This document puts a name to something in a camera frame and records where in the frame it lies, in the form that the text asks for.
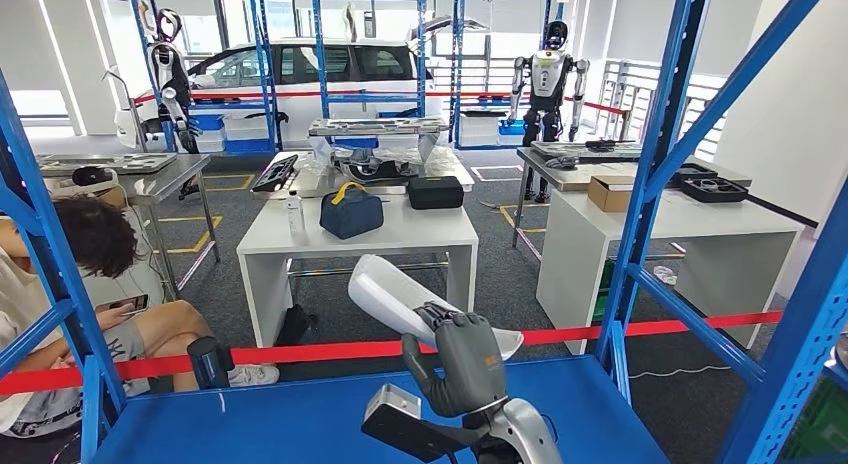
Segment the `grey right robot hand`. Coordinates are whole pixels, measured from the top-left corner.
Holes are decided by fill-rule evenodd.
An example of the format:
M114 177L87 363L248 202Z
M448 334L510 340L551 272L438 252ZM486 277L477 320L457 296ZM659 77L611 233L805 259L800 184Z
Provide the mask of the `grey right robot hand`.
M507 396L502 355L486 318L433 302L414 312L434 332L443 374L423 360L417 338L409 333L401 339L403 360L437 415L476 412Z

